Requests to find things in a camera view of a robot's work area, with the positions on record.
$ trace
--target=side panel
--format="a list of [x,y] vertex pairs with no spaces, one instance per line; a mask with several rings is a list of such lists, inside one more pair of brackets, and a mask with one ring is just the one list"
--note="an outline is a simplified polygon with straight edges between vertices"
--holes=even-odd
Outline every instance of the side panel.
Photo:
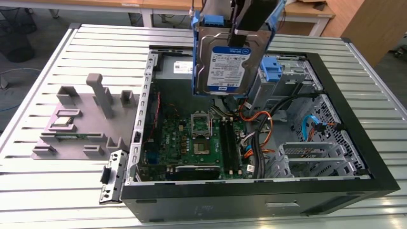
[[365,197],[367,194],[337,192],[125,199],[123,202],[140,222],[157,222],[327,214]]

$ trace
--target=metal slatted table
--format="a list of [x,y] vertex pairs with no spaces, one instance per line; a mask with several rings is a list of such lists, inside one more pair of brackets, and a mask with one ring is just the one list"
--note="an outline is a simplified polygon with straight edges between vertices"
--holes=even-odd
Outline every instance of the metal slatted table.
[[[104,161],[29,158],[55,110],[60,86],[89,93],[88,73],[103,74],[112,94],[139,94],[148,45],[191,46],[189,30],[81,25],[69,29],[0,137],[0,223],[29,228],[141,226],[121,205],[100,206]],[[337,38],[276,36],[269,50],[316,52],[333,76],[401,190],[364,200],[325,216],[193,222],[193,227],[337,228],[407,225],[407,112],[351,43]],[[189,228],[188,223],[165,227]]]

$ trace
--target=red wire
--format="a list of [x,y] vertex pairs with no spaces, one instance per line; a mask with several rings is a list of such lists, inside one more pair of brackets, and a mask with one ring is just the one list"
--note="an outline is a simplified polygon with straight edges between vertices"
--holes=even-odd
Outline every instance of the red wire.
[[152,137],[152,132],[153,132],[155,124],[156,124],[157,119],[159,119],[159,110],[160,110],[160,103],[161,103],[160,94],[161,94],[161,92],[157,93],[157,110],[155,112],[152,129],[151,129],[151,132],[149,132],[149,136],[148,136],[148,138],[147,138],[147,140],[145,140],[145,142],[143,144],[145,144],[148,142],[148,140],[151,139],[151,137]]

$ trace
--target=black ram slot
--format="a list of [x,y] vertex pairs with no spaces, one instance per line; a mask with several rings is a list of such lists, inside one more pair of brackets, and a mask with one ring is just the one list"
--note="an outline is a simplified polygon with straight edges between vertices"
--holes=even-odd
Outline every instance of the black ram slot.
[[236,149],[235,131],[232,122],[220,122],[220,147],[223,154],[224,171],[239,170],[239,155]]

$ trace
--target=metal bracket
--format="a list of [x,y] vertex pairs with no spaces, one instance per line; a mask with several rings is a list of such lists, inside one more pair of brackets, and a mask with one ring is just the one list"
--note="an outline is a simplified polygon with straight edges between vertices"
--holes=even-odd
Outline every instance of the metal bracket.
[[109,155],[108,165],[103,167],[100,182],[103,183],[99,204],[117,204],[124,182],[124,171],[128,153],[117,150]]

